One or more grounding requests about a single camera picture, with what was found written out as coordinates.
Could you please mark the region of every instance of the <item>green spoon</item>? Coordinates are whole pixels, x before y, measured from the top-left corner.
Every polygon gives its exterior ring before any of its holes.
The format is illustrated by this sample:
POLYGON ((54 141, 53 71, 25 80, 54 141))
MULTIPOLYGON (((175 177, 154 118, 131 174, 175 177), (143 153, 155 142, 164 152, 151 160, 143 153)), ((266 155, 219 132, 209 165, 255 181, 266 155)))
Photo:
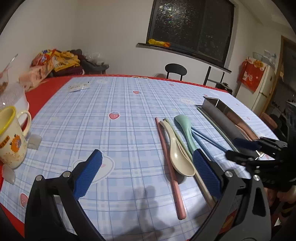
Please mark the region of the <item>green spoon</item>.
POLYGON ((191 135, 191 122, 186 115, 177 115, 175 120, 180 124, 187 139, 191 153, 197 149, 191 135))

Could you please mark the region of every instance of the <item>white wall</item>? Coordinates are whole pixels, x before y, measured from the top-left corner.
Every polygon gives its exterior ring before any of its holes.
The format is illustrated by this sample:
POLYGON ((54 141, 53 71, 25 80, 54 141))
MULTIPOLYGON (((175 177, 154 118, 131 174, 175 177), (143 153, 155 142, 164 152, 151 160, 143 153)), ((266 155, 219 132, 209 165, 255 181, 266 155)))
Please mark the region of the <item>white wall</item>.
MULTIPOLYGON (((83 52, 100 52, 110 64, 108 74, 166 75, 165 65, 177 63, 186 67, 184 81, 202 84, 208 64, 174 53, 137 48, 145 43, 153 0, 79 0, 73 48, 83 52)), ((232 89, 236 85, 240 64, 255 48, 257 22, 238 2, 238 30, 230 61, 231 74, 224 81, 232 89)), ((222 71, 212 68, 210 79, 219 81, 222 71)), ((179 79, 170 74, 170 78, 179 79)))
POLYGON ((0 35, 0 71, 15 54, 9 81, 27 71, 38 52, 71 49, 78 0, 26 0, 0 35))
POLYGON ((269 27, 265 27, 258 23, 257 26, 257 41, 255 52, 264 54, 264 50, 268 50, 271 54, 276 53, 276 64, 277 70, 279 64, 279 55, 281 52, 281 36, 284 36, 294 42, 296 42, 296 35, 288 35, 283 32, 279 32, 269 27))

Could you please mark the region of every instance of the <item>mug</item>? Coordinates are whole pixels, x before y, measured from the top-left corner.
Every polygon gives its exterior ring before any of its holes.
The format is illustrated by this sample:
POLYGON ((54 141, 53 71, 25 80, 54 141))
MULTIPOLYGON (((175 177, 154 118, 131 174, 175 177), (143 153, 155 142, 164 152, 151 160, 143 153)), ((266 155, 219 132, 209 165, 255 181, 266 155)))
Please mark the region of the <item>mug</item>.
POLYGON ((18 167, 25 159, 27 141, 25 139, 32 122, 31 114, 22 110, 16 114, 14 106, 8 106, 0 111, 0 160, 11 168, 18 167), (18 118, 26 114, 27 126, 22 131, 18 118))

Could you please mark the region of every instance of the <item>window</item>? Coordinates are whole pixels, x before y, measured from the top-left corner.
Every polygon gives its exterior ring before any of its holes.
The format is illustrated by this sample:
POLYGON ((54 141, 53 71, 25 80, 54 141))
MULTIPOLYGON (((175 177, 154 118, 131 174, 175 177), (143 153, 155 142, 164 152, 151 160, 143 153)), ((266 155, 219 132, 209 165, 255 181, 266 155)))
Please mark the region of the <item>window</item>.
POLYGON ((224 67, 233 16, 229 0, 154 0, 147 41, 224 67))

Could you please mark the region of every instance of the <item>refrigerator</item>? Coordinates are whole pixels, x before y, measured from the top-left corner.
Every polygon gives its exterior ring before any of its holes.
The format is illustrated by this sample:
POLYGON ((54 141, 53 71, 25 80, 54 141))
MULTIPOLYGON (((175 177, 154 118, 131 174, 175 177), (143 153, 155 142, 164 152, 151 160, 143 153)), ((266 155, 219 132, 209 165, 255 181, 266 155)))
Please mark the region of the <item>refrigerator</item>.
POLYGON ((259 116, 263 110, 267 98, 271 94, 274 79, 274 69, 267 65, 256 91, 253 92, 249 90, 244 84, 241 84, 236 98, 259 116))

